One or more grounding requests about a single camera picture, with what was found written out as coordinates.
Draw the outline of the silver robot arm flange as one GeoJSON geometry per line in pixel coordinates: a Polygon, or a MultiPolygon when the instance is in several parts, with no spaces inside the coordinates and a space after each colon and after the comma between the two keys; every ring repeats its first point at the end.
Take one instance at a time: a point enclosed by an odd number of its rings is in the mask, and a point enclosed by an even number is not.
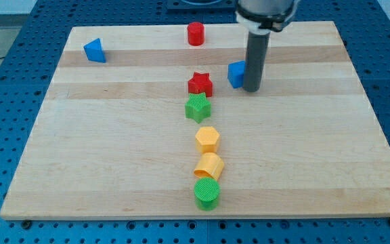
{"type": "Polygon", "coordinates": [[[238,0],[236,21],[256,35],[281,32],[292,21],[300,0],[238,0]]]}

